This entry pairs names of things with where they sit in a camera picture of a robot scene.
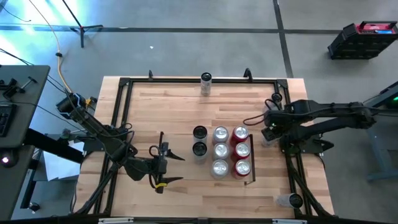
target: light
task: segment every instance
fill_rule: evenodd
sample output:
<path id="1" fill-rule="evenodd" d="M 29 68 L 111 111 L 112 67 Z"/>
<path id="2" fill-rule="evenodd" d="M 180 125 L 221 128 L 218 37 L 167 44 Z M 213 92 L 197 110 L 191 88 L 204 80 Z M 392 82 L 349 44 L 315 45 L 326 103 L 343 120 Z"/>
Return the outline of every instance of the light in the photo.
<path id="1" fill-rule="evenodd" d="M 7 157 L 4 157 L 1 159 L 3 163 L 8 163 L 9 159 Z"/>

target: wooden table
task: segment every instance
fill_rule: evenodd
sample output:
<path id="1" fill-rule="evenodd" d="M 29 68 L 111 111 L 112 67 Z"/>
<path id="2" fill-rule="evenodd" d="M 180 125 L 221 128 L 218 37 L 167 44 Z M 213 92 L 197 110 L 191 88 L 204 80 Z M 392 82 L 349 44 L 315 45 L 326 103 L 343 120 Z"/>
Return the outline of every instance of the wooden table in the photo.
<path id="1" fill-rule="evenodd" d="M 95 113 L 103 124 L 111 122 L 119 78 L 103 79 Z M 288 83 L 291 101 L 307 99 L 303 79 L 288 79 Z M 274 92 L 267 84 L 213 84 L 209 97 L 201 97 L 200 86 L 191 83 L 135 83 L 132 90 L 127 121 L 136 132 L 132 143 L 138 148 L 139 156 L 150 157 L 148 148 L 158 144 L 159 133 L 163 131 L 173 152 L 187 160 L 192 158 L 195 126 L 203 125 L 209 130 L 226 126 L 232 130 L 242 124 L 244 118 L 262 113 L 264 100 Z M 125 95 L 124 92 L 118 125 Z M 190 166 L 176 165 L 169 159 L 167 175 L 186 178 L 169 184 L 161 195 L 150 187 L 147 177 L 135 182 L 122 168 L 116 182 L 112 216 L 293 218 L 292 209 L 275 204 L 278 195 L 290 193 L 289 181 L 285 158 L 278 145 L 264 147 L 261 144 L 263 127 L 263 124 L 249 127 L 254 137 L 254 183 L 245 186 L 233 179 L 192 180 L 195 178 L 184 176 Z M 92 153 L 82 165 L 75 210 L 83 206 L 98 185 L 103 156 L 103 152 Z M 323 207 L 333 213 L 322 162 L 314 155 L 303 154 L 303 164 L 309 189 Z"/>

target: black crate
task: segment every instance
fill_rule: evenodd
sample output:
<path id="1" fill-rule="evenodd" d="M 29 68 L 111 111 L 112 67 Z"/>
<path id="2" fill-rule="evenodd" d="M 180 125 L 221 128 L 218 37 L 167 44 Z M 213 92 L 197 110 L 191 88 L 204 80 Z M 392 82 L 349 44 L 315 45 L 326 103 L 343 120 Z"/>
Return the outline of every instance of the black crate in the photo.
<path id="1" fill-rule="evenodd" d="M 331 59 L 371 59 L 398 39 L 397 21 L 364 21 L 343 28 L 328 46 Z"/>

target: keyboard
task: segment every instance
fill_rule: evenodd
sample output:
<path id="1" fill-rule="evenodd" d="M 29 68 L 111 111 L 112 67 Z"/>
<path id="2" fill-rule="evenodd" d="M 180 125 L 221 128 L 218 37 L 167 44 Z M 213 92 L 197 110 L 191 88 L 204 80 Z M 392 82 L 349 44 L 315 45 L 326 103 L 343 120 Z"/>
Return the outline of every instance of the keyboard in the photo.
<path id="1" fill-rule="evenodd" d="M 15 115 L 17 105 L 0 105 L 0 137 L 6 137 L 12 119 Z"/>

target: paper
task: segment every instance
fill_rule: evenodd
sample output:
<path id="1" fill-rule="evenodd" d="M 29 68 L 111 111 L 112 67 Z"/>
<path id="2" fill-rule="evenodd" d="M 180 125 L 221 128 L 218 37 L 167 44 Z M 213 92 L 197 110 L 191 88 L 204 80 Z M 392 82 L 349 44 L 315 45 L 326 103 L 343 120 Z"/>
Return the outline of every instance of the paper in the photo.
<path id="1" fill-rule="evenodd" d="M 83 152 L 84 145 L 85 143 L 83 142 L 69 142 L 70 147 L 77 149 L 80 152 Z M 80 164 L 63 159 L 49 152 L 44 152 L 44 161 L 48 180 L 53 180 L 55 178 L 62 179 L 80 174 Z"/>

